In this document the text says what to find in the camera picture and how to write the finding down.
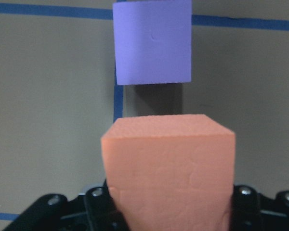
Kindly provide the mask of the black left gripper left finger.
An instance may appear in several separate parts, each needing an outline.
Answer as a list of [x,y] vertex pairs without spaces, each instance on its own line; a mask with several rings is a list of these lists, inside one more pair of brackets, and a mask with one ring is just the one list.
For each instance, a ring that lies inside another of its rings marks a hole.
[[69,201],[51,193],[38,198],[6,231],[128,231],[107,183],[92,187]]

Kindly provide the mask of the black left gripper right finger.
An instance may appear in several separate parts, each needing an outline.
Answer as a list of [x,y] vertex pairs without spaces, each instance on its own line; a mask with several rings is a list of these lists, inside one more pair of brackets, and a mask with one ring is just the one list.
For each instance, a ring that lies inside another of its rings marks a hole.
[[235,185],[229,230],[289,231],[289,190],[271,199],[250,186]]

